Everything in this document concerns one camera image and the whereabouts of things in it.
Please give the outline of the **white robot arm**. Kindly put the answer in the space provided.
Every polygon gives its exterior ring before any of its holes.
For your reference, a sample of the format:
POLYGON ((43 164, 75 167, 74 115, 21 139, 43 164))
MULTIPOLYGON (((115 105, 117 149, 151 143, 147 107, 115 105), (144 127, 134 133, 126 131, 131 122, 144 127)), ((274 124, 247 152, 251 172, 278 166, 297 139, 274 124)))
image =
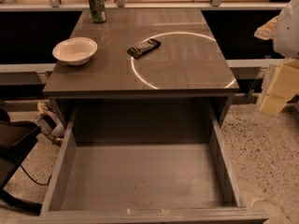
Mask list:
POLYGON ((259 107, 260 113, 276 117, 299 94, 299 0, 291 0, 275 18, 259 27, 254 36, 272 39, 274 51, 285 58, 265 86, 259 107))

